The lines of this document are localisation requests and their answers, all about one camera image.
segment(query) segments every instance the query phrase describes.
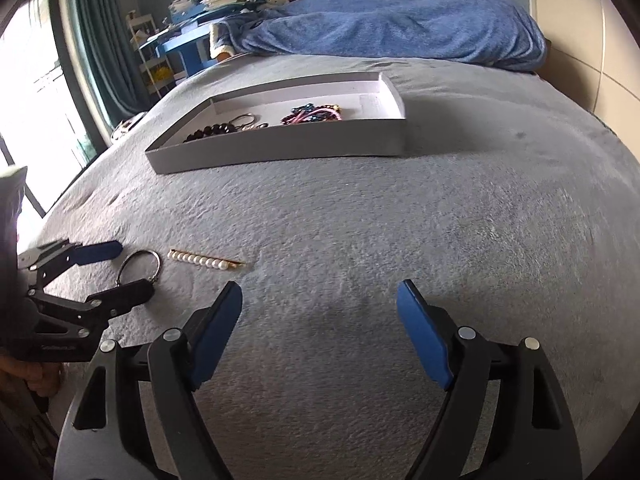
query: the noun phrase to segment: curtain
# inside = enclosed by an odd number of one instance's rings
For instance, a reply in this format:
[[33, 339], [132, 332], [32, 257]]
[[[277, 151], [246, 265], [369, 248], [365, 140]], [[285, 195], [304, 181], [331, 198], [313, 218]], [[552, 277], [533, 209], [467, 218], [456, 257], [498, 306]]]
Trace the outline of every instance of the curtain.
[[150, 101], [136, 62], [124, 15], [116, 0], [69, 0], [70, 18], [82, 70], [104, 121], [120, 121], [149, 110]]

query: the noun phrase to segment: gray blanket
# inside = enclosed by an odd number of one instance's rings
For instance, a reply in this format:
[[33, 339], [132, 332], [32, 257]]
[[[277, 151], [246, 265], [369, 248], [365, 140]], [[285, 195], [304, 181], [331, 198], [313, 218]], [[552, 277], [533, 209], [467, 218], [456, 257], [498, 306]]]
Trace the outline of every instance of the gray blanket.
[[[397, 86], [411, 156], [169, 176], [146, 161], [152, 140], [207, 96], [355, 70], [382, 71]], [[153, 300], [106, 333], [123, 346], [148, 342], [238, 281], [244, 311], [196, 395], [238, 480], [403, 478], [443, 399], [396, 315], [404, 278], [487, 338], [540, 339], [586, 474], [640, 399], [639, 189], [638, 163], [617, 137], [535, 75], [246, 56], [163, 99], [62, 197], [40, 241], [117, 238], [127, 253], [183, 248], [251, 263], [233, 274], [165, 261]], [[120, 261], [76, 267], [50, 289], [83, 300], [113, 285]], [[52, 404], [58, 427], [81, 368], [68, 368]], [[148, 398], [146, 388], [154, 449], [172, 468]]]

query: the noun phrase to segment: metal ring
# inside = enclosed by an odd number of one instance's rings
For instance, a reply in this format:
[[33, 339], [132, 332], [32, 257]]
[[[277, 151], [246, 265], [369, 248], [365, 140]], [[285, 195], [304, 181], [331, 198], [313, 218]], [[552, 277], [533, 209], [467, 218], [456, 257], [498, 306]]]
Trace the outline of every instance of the metal ring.
[[[236, 124], [236, 121], [238, 119], [242, 119], [243, 117], [248, 117], [248, 118], [251, 119], [251, 121], [249, 121], [248, 123]], [[252, 124], [255, 124], [257, 120], [258, 119], [254, 114], [241, 114], [241, 115], [238, 115], [238, 117], [234, 117], [233, 119], [231, 119], [228, 123], [232, 124], [233, 126], [235, 126], [236, 129], [242, 130], [242, 129], [248, 127], [248, 126], [251, 126]]]
[[156, 262], [158, 263], [158, 268], [156, 269], [156, 272], [154, 273], [154, 275], [151, 276], [150, 278], [147, 278], [147, 279], [151, 283], [156, 282], [158, 280], [158, 274], [160, 274], [160, 268], [162, 267], [162, 261], [160, 260], [160, 255], [158, 253], [156, 253], [155, 251], [152, 251], [151, 249], [140, 249], [140, 250], [137, 250], [137, 251], [131, 253], [129, 256], [127, 256], [124, 259], [122, 265], [120, 266], [120, 270], [118, 271], [118, 275], [116, 277], [116, 285], [117, 286], [121, 286], [122, 285], [122, 282], [120, 281], [120, 277], [122, 276], [122, 271], [124, 270], [124, 268], [127, 266], [129, 261], [134, 256], [138, 256], [139, 254], [151, 254], [152, 256], [155, 256]]

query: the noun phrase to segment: yellow object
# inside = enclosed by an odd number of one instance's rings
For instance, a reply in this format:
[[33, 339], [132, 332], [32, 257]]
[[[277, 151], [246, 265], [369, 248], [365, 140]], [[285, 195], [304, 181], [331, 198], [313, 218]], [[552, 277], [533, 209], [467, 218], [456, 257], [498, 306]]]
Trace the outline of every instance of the yellow object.
[[162, 81], [164, 79], [170, 79], [174, 76], [174, 73], [167, 66], [159, 66], [151, 73], [151, 77], [155, 82]]

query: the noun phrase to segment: white tray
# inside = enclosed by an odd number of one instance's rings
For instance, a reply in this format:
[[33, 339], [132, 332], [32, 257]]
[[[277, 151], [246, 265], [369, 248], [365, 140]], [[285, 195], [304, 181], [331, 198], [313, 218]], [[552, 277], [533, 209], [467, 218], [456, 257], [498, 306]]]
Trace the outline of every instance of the white tray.
[[[292, 108], [309, 102], [316, 106], [339, 105], [343, 120], [280, 124]], [[183, 143], [196, 130], [249, 112], [256, 115], [257, 123], [269, 123], [270, 127]], [[398, 156], [404, 149], [405, 122], [402, 99], [383, 74], [324, 74], [206, 99], [158, 137], [145, 153], [159, 174], [292, 158]]]

